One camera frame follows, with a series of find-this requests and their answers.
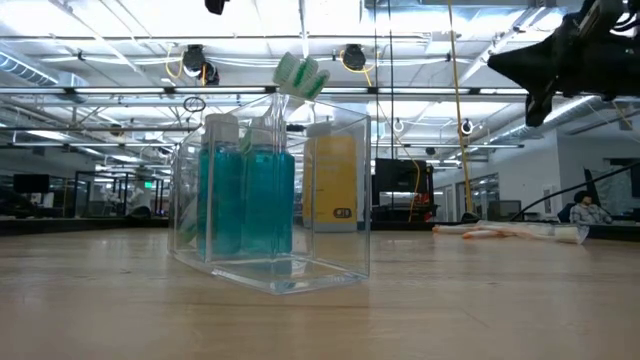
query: black camera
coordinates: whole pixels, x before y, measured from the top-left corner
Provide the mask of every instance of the black camera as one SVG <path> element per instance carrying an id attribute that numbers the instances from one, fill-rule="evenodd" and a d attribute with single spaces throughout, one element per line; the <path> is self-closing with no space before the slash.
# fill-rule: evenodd
<path id="1" fill-rule="evenodd" d="M 216 15 L 222 15 L 222 11 L 224 10 L 224 3 L 229 0 L 204 0 L 204 6 L 207 7 L 210 13 Z"/>

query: blue liquid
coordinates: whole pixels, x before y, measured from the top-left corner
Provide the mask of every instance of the blue liquid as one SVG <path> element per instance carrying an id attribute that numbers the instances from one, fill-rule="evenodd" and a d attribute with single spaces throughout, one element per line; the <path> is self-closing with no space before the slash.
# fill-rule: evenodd
<path id="1" fill-rule="evenodd" d="M 245 223 L 242 248 L 253 254 L 275 255 L 292 250 L 295 159 L 255 149 L 244 159 Z"/>
<path id="2" fill-rule="evenodd" d="M 280 194 L 281 204 L 278 234 L 278 253 L 291 253 L 293 248 L 293 201 L 294 177 L 296 160 L 291 154 L 283 153 L 278 156 L 280 161 Z"/>
<path id="3" fill-rule="evenodd" d="M 212 253 L 233 255 L 240 250 L 243 206 L 242 155 L 225 147 L 216 147 L 213 171 Z M 200 152 L 198 192 L 198 252 L 206 256 L 207 193 L 209 186 L 209 151 Z"/>

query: table surface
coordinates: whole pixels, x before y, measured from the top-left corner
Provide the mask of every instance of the table surface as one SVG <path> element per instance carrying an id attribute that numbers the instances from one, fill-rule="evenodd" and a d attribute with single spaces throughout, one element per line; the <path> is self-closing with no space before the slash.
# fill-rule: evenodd
<path id="1" fill-rule="evenodd" d="M 640 245 L 374 233 L 362 284 L 271 296 L 166 231 L 0 238 L 0 359 L 638 359 Z"/>

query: yellow label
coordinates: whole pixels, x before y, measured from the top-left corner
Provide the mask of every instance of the yellow label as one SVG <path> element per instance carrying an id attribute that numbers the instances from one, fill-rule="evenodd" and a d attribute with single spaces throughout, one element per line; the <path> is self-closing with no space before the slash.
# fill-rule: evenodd
<path id="1" fill-rule="evenodd" d="M 313 163 L 316 163 L 315 221 L 356 222 L 356 143 L 350 136 L 324 136 L 309 140 L 304 155 L 302 214 L 311 218 Z"/>

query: clear acrylic box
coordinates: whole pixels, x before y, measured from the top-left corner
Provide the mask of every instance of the clear acrylic box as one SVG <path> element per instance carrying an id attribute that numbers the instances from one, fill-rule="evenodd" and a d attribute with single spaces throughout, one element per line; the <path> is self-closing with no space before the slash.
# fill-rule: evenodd
<path id="1" fill-rule="evenodd" d="M 370 123 L 282 94 L 207 116 L 176 151 L 169 252 L 272 294 L 368 278 Z"/>

